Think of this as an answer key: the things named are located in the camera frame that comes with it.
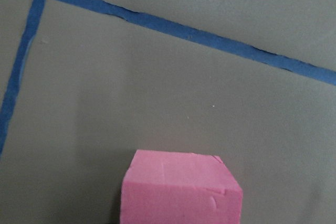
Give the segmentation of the blue tape strip crosswise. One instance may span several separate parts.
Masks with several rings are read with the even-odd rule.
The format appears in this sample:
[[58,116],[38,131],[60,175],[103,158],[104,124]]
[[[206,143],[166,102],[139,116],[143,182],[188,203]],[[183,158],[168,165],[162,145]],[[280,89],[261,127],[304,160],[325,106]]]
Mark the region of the blue tape strip crosswise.
[[99,14],[115,16],[128,23],[152,29],[173,37],[191,41],[203,46],[221,50],[246,59],[287,70],[301,76],[335,85],[335,71],[318,67],[307,62],[274,54],[252,45],[221,37],[190,26],[182,25],[161,17],[114,5],[103,0],[57,0],[66,4],[84,8]]

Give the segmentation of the pink foam block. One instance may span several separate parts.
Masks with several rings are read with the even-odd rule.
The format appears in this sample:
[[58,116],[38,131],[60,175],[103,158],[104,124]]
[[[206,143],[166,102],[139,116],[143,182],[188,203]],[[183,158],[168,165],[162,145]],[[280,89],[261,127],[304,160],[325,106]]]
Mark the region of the pink foam block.
[[219,156],[136,150],[120,223],[240,223],[243,190]]

